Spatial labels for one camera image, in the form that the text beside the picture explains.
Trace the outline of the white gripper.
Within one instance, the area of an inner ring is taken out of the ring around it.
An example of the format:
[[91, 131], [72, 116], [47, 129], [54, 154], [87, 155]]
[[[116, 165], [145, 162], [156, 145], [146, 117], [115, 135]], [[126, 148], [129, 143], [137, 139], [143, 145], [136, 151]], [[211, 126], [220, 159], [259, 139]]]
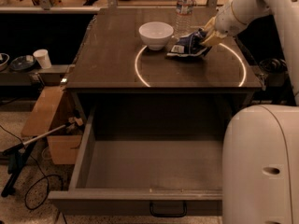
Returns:
[[248, 25], [241, 22], [235, 15], [233, 2], [219, 8], [216, 17], [212, 17], [204, 27], [204, 39], [202, 46], [212, 47], [220, 44], [220, 42], [228, 35], [235, 36], [244, 31]]

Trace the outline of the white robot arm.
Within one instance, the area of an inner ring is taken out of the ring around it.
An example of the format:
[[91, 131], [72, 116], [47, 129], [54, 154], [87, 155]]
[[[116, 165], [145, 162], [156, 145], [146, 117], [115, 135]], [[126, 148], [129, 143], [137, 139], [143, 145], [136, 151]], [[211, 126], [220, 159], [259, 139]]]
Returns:
[[[205, 26], [219, 44], [271, 14], [299, 102], [298, 0], [231, 0]], [[222, 152], [223, 224], [299, 224], [299, 106], [253, 105], [231, 119]]]

